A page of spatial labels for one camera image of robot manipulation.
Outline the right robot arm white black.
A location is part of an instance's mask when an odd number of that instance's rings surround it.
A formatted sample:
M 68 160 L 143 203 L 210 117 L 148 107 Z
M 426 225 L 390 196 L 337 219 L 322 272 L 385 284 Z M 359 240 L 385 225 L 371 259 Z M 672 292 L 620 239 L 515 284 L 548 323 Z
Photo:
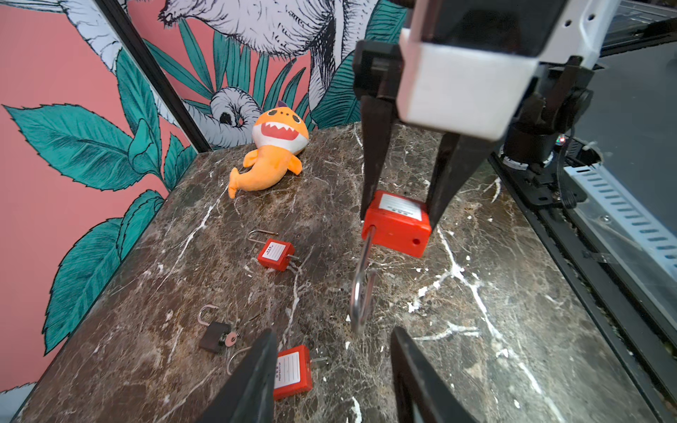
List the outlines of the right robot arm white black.
M 400 113 L 395 96 L 401 90 L 405 60 L 400 47 L 385 42 L 360 41 L 354 61 L 354 91 L 361 101 L 364 153 L 364 184 L 361 216 L 375 204 L 391 129 Z M 552 65 L 539 82 L 533 82 L 519 107 L 518 118 L 508 128 L 502 147 L 509 167 L 545 167 L 557 138 L 573 129 L 589 108 L 593 71 L 581 56 L 571 56 L 564 65 Z M 495 142 L 444 133 L 425 202 L 430 225 L 435 227 L 451 199 L 474 174 Z

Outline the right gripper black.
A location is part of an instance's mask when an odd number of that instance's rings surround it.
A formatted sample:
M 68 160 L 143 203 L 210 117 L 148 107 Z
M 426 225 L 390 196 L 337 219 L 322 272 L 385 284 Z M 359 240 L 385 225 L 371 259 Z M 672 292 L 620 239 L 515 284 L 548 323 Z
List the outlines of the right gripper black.
M 589 109 L 593 71 L 572 56 L 564 65 L 543 63 L 516 110 L 506 134 L 504 159 L 549 159 L 557 146 L 574 139 L 574 127 Z M 396 117 L 405 61 L 400 47 L 384 42 L 358 43 L 355 51 L 354 91 L 361 99 L 363 189 L 361 220 L 373 201 L 384 168 Z M 499 141 L 446 132 L 435 157 L 426 206 L 431 227 L 436 227 L 448 205 Z

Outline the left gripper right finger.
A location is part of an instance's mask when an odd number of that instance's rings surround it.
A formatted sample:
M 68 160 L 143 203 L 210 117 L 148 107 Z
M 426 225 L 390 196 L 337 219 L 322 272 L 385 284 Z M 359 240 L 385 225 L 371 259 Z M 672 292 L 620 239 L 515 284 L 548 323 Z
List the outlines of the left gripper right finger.
M 398 422 L 475 422 L 407 331 L 391 333 L 391 368 Z

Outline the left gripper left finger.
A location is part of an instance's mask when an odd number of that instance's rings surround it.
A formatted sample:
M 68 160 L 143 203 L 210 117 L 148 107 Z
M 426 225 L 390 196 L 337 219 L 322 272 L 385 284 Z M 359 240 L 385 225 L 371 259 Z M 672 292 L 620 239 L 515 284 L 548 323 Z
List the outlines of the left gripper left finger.
M 272 422 L 277 338 L 266 329 L 197 422 Z

